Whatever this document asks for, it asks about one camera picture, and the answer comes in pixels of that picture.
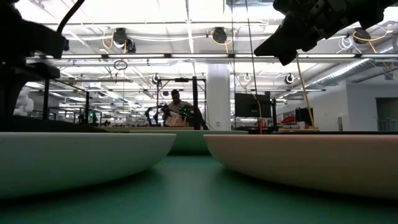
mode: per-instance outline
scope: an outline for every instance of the workbench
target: workbench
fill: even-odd
[[[260,181],[211,156],[168,156],[114,182],[3,200],[0,223],[398,223],[398,203]]]

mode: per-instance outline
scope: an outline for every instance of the white pillar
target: white pillar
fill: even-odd
[[[206,77],[206,122],[210,130],[231,130],[231,103],[228,64],[209,64]]]

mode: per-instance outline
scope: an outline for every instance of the white bowl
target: white bowl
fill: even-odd
[[[120,179],[170,151],[175,134],[0,133],[0,198]]]
[[[398,198],[396,135],[205,135],[224,166],[308,189]]]

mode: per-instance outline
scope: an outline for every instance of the monitor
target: monitor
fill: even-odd
[[[261,116],[263,118],[271,117],[271,96],[257,95],[257,100],[261,106]],[[252,94],[235,93],[235,116],[236,117],[258,117],[259,104]]]

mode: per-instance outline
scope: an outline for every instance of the man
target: man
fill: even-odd
[[[174,113],[180,114],[180,111],[178,109],[180,109],[180,107],[182,107],[182,106],[189,106],[189,107],[193,108],[192,104],[190,104],[186,101],[180,100],[180,93],[178,92],[178,90],[172,91],[172,99],[173,99],[173,102],[171,102],[171,104],[169,104],[169,108]]]

